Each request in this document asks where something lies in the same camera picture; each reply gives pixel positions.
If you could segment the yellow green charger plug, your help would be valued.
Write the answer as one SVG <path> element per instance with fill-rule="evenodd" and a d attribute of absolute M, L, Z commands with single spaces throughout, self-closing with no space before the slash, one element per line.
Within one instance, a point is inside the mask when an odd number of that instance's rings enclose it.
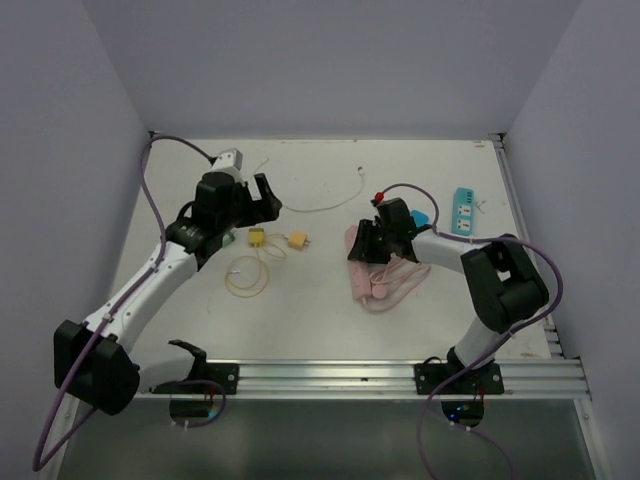
<path fill-rule="evenodd" d="M 247 242 L 251 248 L 263 248 L 267 243 L 267 235 L 263 228 L 250 228 L 247 232 Z"/>

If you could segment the pink power strip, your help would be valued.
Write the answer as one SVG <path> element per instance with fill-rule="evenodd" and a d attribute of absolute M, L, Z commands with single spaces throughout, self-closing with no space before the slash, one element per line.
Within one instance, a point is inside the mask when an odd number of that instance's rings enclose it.
<path fill-rule="evenodd" d="M 344 239 L 347 254 L 351 252 L 355 245 L 357 231 L 358 227 L 356 225 L 351 225 L 345 231 Z M 357 302 L 361 302 L 362 300 L 370 297 L 372 295 L 372 287 L 367 264 L 348 260 L 347 269 L 353 299 Z"/>

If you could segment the blue plug adapter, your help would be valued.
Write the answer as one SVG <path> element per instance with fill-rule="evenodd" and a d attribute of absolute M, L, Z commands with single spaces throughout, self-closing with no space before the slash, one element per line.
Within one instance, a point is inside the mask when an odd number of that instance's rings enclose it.
<path fill-rule="evenodd" d="M 417 228 L 421 228 L 430 224 L 429 216 L 422 211 L 411 210 L 410 215 Z"/>

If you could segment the teal power strip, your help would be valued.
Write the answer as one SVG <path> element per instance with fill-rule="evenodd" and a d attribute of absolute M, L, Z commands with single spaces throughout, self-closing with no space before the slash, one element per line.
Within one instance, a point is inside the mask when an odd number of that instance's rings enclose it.
<path fill-rule="evenodd" d="M 459 187 L 453 197 L 451 230 L 456 235 L 471 236 L 474 228 L 474 191 Z"/>

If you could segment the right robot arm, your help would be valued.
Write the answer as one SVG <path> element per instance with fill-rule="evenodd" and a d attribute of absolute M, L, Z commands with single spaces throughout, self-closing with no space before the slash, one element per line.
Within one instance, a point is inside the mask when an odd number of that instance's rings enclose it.
<path fill-rule="evenodd" d="M 481 380 L 480 368 L 493 361 L 498 341 L 547 305 L 548 287 L 513 235 L 471 240 L 433 224 L 419 226 L 400 198 L 386 200 L 378 193 L 372 205 L 376 215 L 359 221 L 350 261 L 382 265 L 398 258 L 464 276 L 475 317 L 447 354 L 445 379 L 454 391 L 470 391 Z"/>

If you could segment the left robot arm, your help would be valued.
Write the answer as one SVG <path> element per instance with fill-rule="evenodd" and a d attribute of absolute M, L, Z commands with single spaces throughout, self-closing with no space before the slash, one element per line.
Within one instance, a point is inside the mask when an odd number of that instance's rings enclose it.
<path fill-rule="evenodd" d="M 134 360 L 139 336 L 163 304 L 223 246 L 234 228 L 254 227 L 279 217 L 281 201 L 267 177 L 254 177 L 253 198 L 240 174 L 229 169 L 202 176 L 195 197 L 163 228 L 158 246 L 136 275 L 105 305 L 76 323 L 64 321 L 54 333 L 54 384 L 108 415 L 120 413 L 138 392 L 177 384 L 201 390 L 212 378 L 204 350 L 170 341 L 180 354 Z"/>

